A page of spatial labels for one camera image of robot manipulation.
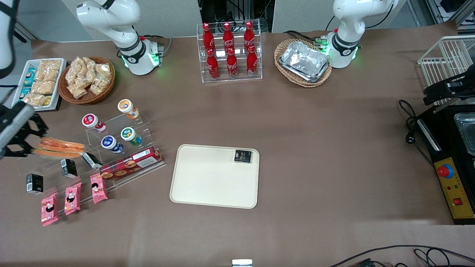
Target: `woven basket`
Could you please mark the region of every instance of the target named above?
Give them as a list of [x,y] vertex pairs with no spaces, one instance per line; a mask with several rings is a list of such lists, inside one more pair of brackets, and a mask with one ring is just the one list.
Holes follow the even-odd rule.
[[95,104],[104,100],[104,98],[112,91],[112,88],[114,86],[114,80],[115,80],[115,68],[114,68],[114,65],[112,65],[112,62],[102,57],[89,57],[89,58],[97,64],[104,64],[104,63],[109,64],[109,66],[111,67],[111,73],[112,73],[111,82],[100,95],[95,95],[93,92],[88,90],[89,88],[88,86],[86,88],[87,94],[83,95],[79,99],[75,99],[73,95],[69,92],[69,90],[67,89],[68,84],[66,81],[66,73],[69,70],[69,67],[71,66],[69,65],[61,74],[61,77],[59,78],[59,85],[58,85],[59,95],[64,100],[68,101],[69,103],[78,104],[78,105]]
[[328,78],[328,76],[330,76],[330,73],[332,72],[332,65],[331,64],[328,66],[328,68],[325,70],[325,72],[322,74],[322,76],[320,77],[320,79],[316,83],[310,83],[310,82],[306,81],[305,79],[303,79],[302,77],[298,76],[297,74],[293,73],[292,71],[284,68],[279,63],[280,56],[285,52],[285,50],[287,50],[287,47],[289,47],[290,43],[296,42],[296,41],[301,41],[304,44],[306,44],[308,47],[317,50],[316,46],[314,46],[313,44],[311,44],[307,41],[303,41],[303,40],[299,40],[299,39],[289,39],[289,40],[283,41],[282,43],[280,43],[280,45],[277,46],[277,48],[274,52],[275,66],[277,67],[277,69],[279,69],[279,71],[287,79],[289,79],[289,81],[293,82],[296,85],[300,85],[300,86],[306,87],[306,88],[312,88],[312,87],[317,87],[317,86],[321,85]]

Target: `red biscuit box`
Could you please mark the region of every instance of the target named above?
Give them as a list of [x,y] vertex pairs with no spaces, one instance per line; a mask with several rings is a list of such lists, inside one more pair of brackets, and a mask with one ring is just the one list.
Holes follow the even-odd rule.
[[162,160],[160,152],[151,146],[101,167],[100,173],[104,179],[117,180]]

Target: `acrylic bottle rack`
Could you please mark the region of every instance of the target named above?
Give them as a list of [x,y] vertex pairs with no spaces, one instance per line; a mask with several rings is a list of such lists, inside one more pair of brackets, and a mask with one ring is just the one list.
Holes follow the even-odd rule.
[[203,24],[198,24],[196,28],[196,36],[198,40],[198,56],[199,65],[201,68],[201,80],[203,83],[236,81],[236,80],[250,80],[262,79],[262,38],[261,38],[261,24],[258,19],[251,20],[254,27],[254,42],[256,46],[257,56],[257,74],[254,77],[247,75],[247,54],[244,52],[244,33],[246,32],[246,21],[230,21],[231,31],[234,36],[234,51],[237,58],[237,77],[231,79],[228,75],[228,65],[226,62],[226,54],[223,44],[224,22],[216,22],[209,24],[209,30],[214,36],[214,44],[216,48],[216,59],[218,60],[218,68],[220,77],[218,80],[211,79],[208,71],[208,64],[206,60],[208,55],[203,44]]
[[[65,141],[85,144],[85,152],[96,156],[103,165],[115,162],[150,146],[154,146],[156,150],[159,150],[158,147],[154,145],[152,136],[150,135],[150,130],[148,129],[150,120],[143,115],[142,112],[140,112],[140,115],[134,120],[131,120],[125,114],[122,114],[105,121],[104,123],[107,125],[107,128],[103,133],[98,134],[94,130],[88,129],[65,139]],[[136,133],[141,136],[142,142],[140,145],[131,145],[120,137],[122,129],[126,127],[133,128]],[[123,144],[122,153],[114,154],[112,151],[102,148],[101,140],[106,135],[114,136]],[[21,164],[19,164],[19,166],[21,166],[19,175],[22,177],[22,180],[26,181],[26,176],[30,173],[43,176],[43,192],[56,188],[58,191],[58,204],[60,207],[64,207],[65,190],[66,187],[72,185],[72,179],[63,176],[60,160],[42,158],[36,154],[18,160],[22,161]],[[77,174],[81,179],[81,205],[83,205],[92,200],[90,176],[99,173],[99,171],[92,169],[82,157],[71,160],[75,162]],[[104,180],[107,192],[111,192],[163,166],[165,166],[165,163],[164,161],[161,161],[147,166],[146,168],[134,172],[122,179],[114,181]],[[59,214],[61,215],[63,213],[64,209],[60,210]]]

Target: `white plate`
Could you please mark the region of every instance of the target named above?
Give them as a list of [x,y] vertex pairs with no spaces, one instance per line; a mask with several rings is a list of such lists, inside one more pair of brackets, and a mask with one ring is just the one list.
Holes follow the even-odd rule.
[[53,90],[53,94],[51,95],[51,102],[49,105],[42,106],[42,107],[34,107],[35,111],[42,111],[42,110],[51,110],[55,109],[58,103],[59,93],[58,93],[58,82],[59,77],[63,73],[64,69],[66,68],[66,60],[64,58],[43,58],[43,59],[32,59],[28,60],[25,64],[25,68],[23,69],[23,73],[21,74],[21,79],[18,82],[18,88],[15,92],[15,96],[13,97],[13,102],[11,103],[11,108],[18,102],[18,98],[20,97],[20,92],[23,88],[23,83],[25,82],[25,77],[27,75],[28,69],[31,67],[38,67],[41,60],[61,60],[61,66],[59,67],[58,77],[56,78],[55,88]]
[[[234,162],[236,150],[251,163]],[[178,148],[170,199],[176,203],[252,209],[257,205],[259,152],[255,149],[184,144]]]

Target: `red bottle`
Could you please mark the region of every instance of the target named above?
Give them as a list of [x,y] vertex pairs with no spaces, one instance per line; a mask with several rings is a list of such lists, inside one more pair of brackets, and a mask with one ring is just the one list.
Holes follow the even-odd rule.
[[205,45],[206,53],[208,50],[214,51],[216,50],[214,47],[214,37],[213,34],[209,31],[209,23],[203,23],[203,44]]
[[234,79],[238,76],[238,59],[234,55],[234,48],[228,48],[228,74],[231,79]]
[[256,47],[249,47],[249,54],[247,55],[247,75],[254,77],[257,74],[257,56]]
[[244,52],[249,52],[249,47],[254,46],[254,32],[252,31],[252,21],[246,22],[246,32],[244,33]]
[[224,34],[223,34],[223,42],[224,42],[224,51],[226,55],[229,56],[229,51],[232,48],[233,55],[234,55],[234,36],[231,32],[231,24],[229,22],[224,23]]
[[206,60],[206,63],[208,64],[208,70],[209,74],[211,75],[211,79],[217,80],[219,79],[219,68],[218,61],[214,57],[214,51],[210,49],[206,53],[208,54],[208,59]]

